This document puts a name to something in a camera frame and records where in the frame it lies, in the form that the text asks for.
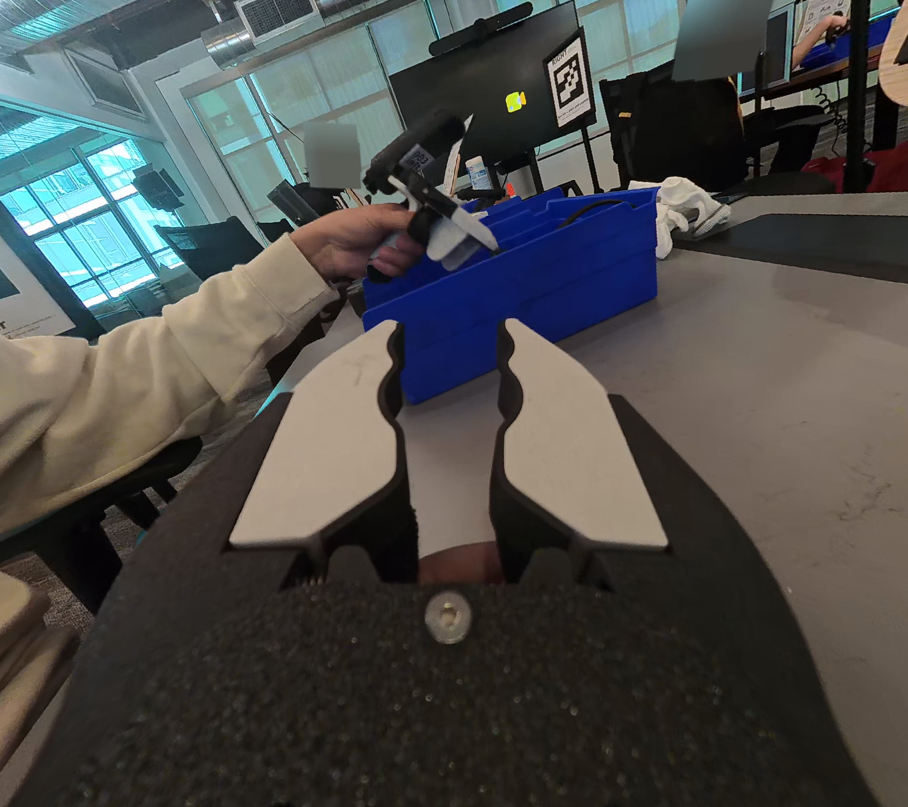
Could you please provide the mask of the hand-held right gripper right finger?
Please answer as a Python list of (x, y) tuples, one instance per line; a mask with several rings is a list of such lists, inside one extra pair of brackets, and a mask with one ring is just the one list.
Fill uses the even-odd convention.
[(668, 554), (607, 389), (515, 317), (498, 327), (497, 367), (489, 517), (506, 581), (550, 553), (580, 583), (596, 582), (600, 554)]

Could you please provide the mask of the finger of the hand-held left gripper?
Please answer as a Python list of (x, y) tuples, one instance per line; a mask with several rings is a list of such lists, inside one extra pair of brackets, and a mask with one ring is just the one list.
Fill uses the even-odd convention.
[(454, 271), (483, 248), (483, 244), (459, 224), (450, 219), (439, 219), (429, 229), (426, 256), (446, 271)]
[(426, 191), (426, 208), (437, 216), (432, 225), (439, 219), (450, 219), (478, 239), (485, 249), (491, 252), (499, 249), (498, 241), (483, 218), (465, 211), (455, 200), (440, 191)]

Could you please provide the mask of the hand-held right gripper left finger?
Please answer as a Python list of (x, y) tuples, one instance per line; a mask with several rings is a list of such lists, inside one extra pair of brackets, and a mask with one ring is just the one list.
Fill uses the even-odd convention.
[(418, 574), (402, 409), (403, 324), (385, 320), (316, 365), (293, 389), (229, 536), (240, 551), (296, 550), (326, 572), (365, 551), (387, 583)]

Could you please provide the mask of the blue plastic bin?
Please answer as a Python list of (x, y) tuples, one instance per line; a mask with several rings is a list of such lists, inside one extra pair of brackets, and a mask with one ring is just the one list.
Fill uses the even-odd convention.
[(485, 218), (502, 252), (446, 271), (426, 256), (403, 277), (363, 281), (370, 329), (405, 327), (402, 389), (419, 404), (497, 367), (498, 325), (515, 317), (550, 342), (657, 293), (654, 189), (512, 198)]

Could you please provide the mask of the grey desk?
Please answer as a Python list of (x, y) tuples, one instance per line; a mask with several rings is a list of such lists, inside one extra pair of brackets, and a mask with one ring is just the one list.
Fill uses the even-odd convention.
[(906, 805), (906, 284), (677, 250), (560, 346), (729, 507), (880, 803)]

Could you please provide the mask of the person's left hand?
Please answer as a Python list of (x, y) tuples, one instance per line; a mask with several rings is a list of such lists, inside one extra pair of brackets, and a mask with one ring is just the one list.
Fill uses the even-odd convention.
[(369, 269), (393, 279), (425, 253), (408, 233), (413, 216), (402, 204), (367, 205), (324, 215), (289, 237), (326, 281), (363, 278)]

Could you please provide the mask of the marker sign on stand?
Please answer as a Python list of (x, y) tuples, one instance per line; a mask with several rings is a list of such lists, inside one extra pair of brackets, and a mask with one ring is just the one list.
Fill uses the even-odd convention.
[(545, 59), (544, 70), (558, 129), (580, 132), (593, 190), (601, 193), (588, 131), (596, 121), (596, 104), (583, 27)]

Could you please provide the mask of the white crumpled glove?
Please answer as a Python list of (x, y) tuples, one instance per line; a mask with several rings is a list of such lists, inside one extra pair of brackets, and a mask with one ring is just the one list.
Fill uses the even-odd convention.
[(698, 240), (726, 226), (731, 208), (717, 201), (685, 177), (668, 177), (660, 183), (631, 180), (629, 189), (654, 189), (655, 257), (665, 259), (673, 250), (673, 233), (687, 233)]

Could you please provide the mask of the person's black chair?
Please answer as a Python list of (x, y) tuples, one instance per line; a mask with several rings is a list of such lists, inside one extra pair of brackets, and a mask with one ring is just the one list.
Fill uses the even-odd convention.
[(97, 614), (122, 561), (102, 528), (106, 511), (120, 510), (142, 530), (149, 530), (159, 512), (148, 489), (168, 504), (177, 495), (171, 480), (197, 459), (201, 438), (175, 442), (129, 474), (29, 525), (2, 534), (1, 562), (37, 556), (91, 613)]

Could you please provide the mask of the black mat on table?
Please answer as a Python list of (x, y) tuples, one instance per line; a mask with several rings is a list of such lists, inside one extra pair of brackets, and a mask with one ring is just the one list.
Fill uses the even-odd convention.
[(907, 218), (764, 214), (674, 247), (892, 283), (907, 283)]

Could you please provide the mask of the black and white marker poster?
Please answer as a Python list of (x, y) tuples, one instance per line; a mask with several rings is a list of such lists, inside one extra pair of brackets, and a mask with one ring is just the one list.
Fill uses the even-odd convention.
[(72, 319), (1, 239), (1, 335), (8, 339), (60, 336), (74, 327)]

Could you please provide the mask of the red bin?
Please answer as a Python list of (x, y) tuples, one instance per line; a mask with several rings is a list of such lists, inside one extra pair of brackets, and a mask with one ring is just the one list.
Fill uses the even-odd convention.
[[(907, 191), (907, 141), (893, 149), (869, 151), (865, 160), (873, 164), (873, 173), (866, 188), (869, 193)], [(846, 158), (821, 157), (809, 161), (802, 172), (823, 176), (834, 185), (836, 193), (844, 193)]]

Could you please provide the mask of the small black wall speaker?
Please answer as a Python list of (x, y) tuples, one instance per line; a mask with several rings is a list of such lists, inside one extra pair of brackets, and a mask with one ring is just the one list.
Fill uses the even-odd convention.
[(151, 165), (137, 168), (132, 174), (136, 192), (157, 211), (173, 213), (184, 207), (183, 191), (163, 169)]

